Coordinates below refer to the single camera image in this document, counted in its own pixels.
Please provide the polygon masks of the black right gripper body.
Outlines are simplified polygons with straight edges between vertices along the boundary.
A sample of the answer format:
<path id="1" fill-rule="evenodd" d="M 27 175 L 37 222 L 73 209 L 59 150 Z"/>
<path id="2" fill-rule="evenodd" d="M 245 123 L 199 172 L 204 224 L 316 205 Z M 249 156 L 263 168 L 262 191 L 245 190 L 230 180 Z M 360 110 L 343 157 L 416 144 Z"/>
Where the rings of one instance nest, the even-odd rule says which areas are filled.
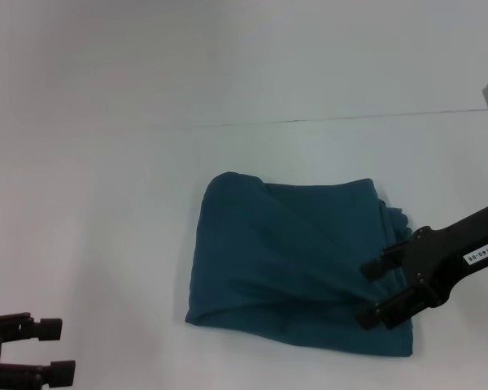
<path id="1" fill-rule="evenodd" d="M 403 273 L 414 310 L 444 304 L 463 278 L 488 267 L 488 206 L 439 230 L 423 227 L 409 242 Z"/>

